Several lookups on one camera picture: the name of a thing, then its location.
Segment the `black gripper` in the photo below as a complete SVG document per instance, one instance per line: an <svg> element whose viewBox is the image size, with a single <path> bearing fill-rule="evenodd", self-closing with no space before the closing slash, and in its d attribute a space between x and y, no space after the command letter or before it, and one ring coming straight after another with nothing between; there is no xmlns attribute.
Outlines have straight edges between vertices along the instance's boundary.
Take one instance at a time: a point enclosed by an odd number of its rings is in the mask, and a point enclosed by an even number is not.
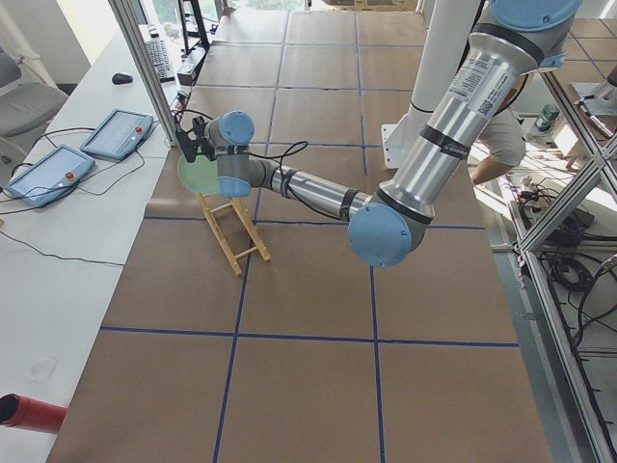
<svg viewBox="0 0 617 463"><path fill-rule="evenodd" d="M203 116L193 118L192 128L188 131L181 127L179 120L174 121L175 136L187 162L194 162L200 155L209 161L215 160L215 150L205 134L207 127Z"/></svg>

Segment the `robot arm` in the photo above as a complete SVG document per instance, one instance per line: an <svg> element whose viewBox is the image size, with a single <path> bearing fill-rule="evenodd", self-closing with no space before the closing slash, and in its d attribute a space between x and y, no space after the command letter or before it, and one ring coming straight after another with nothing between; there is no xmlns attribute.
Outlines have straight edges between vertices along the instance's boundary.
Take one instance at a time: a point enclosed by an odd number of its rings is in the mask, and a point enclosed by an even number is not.
<svg viewBox="0 0 617 463"><path fill-rule="evenodd" d="M558 68L577 1L483 1L475 11L440 1L429 23L425 59L438 75L436 105L420 128L409 117L389 126L384 140L400 159L394 176L364 194L251 152L255 125L241 111L194 118L175 133L188 162L217 167L219 193L246 197L266 188L348 226L355 254L369 265L401 262L434 219L434 203L516 80Z"/></svg>

